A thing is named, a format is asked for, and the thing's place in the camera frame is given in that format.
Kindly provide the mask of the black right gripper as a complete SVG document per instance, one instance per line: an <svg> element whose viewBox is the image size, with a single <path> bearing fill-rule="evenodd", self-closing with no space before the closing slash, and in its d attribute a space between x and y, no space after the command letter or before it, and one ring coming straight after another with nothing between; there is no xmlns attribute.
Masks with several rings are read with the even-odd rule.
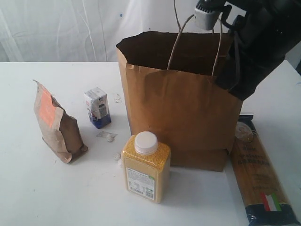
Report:
<svg viewBox="0 0 301 226"><path fill-rule="evenodd" d="M236 19L234 41L216 85L240 100L251 96L257 86L301 41L299 0L232 0L246 11Z"/></svg>

